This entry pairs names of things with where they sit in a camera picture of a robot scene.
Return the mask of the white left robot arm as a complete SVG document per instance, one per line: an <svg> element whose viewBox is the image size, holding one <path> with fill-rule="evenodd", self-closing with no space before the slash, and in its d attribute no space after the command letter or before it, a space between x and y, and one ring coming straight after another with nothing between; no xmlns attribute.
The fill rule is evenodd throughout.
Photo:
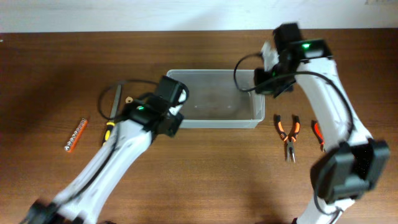
<svg viewBox="0 0 398 224"><path fill-rule="evenodd" d="M133 162L159 135L174 137L184 117L188 87L163 76L153 92L124 105L109 139L82 172L50 203L36 200L23 223L96 223L103 205Z"/></svg>

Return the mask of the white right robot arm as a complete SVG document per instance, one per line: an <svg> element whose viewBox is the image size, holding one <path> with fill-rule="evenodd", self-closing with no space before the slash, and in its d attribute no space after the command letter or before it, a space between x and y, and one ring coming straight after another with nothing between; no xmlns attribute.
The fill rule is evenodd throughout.
<svg viewBox="0 0 398 224"><path fill-rule="evenodd" d="M254 91L278 96L296 83L306 94L323 134L325 155L310 170L313 197L294 223L335 223L373 190L390 157L384 140L373 139L356 115L323 39L305 40L296 23L273 31L275 49L264 44L264 72Z"/></svg>

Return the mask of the yellow black metal file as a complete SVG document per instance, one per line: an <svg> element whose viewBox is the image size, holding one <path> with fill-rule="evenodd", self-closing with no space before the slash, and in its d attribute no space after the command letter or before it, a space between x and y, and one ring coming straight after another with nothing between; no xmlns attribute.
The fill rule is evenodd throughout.
<svg viewBox="0 0 398 224"><path fill-rule="evenodd" d="M114 118L117 115L117 113L118 113L121 92L122 92L122 85L118 85L117 88L116 88L116 92L115 92L113 106L111 108L110 118ZM104 145L105 142L109 139L109 137L111 135L111 131L113 130L114 127L115 127L114 121L113 120L108 120L107 123L106 123L106 131L105 131L105 134L103 136L102 145Z"/></svg>

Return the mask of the orange black needle-nose pliers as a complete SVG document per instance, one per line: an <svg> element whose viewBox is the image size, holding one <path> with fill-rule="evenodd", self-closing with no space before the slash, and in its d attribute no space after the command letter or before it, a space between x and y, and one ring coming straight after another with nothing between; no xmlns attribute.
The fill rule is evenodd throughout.
<svg viewBox="0 0 398 224"><path fill-rule="evenodd" d="M279 114L274 115L274 124L279 137L285 144L285 160L296 163L294 143L297 141L300 132L300 118L297 115L292 116L292 129L290 132L286 132L283 129Z"/></svg>

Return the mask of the red black cutting pliers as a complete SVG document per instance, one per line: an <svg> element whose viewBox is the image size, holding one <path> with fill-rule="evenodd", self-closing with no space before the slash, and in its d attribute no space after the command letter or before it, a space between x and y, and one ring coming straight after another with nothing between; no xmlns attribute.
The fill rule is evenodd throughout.
<svg viewBox="0 0 398 224"><path fill-rule="evenodd" d="M322 132L320 130L320 127L318 125L318 121L312 120L311 127L312 127L313 133L315 134L315 136L320 144L321 151L324 152L325 151L325 149L324 149L325 142L324 142L324 138L323 138Z"/></svg>

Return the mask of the orange scraper wooden handle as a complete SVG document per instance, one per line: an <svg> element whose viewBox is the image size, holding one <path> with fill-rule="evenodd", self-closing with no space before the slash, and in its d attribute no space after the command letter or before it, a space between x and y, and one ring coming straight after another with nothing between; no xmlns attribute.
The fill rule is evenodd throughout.
<svg viewBox="0 0 398 224"><path fill-rule="evenodd" d="M125 99L125 102L126 103L132 103L133 102L133 98L132 97L127 97L126 99Z"/></svg>

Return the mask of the orange socket bit holder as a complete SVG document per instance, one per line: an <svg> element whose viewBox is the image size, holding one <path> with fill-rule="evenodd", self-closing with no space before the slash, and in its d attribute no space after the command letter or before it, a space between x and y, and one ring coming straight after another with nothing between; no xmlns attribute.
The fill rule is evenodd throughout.
<svg viewBox="0 0 398 224"><path fill-rule="evenodd" d="M87 127L88 120L85 118L82 118L81 121L79 122L78 126L75 128L75 130L72 132L71 137L67 141L64 150L68 153L73 152L74 148L76 148L77 142L81 138L81 135L85 128Z"/></svg>

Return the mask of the clear plastic container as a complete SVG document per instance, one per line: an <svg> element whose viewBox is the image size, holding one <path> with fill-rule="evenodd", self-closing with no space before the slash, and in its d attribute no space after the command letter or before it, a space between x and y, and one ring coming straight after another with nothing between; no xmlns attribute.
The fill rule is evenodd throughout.
<svg viewBox="0 0 398 224"><path fill-rule="evenodd" d="M167 76L184 83L189 99L180 110L185 129L252 129L266 115L265 96L236 88L232 70L169 70Z"/></svg>

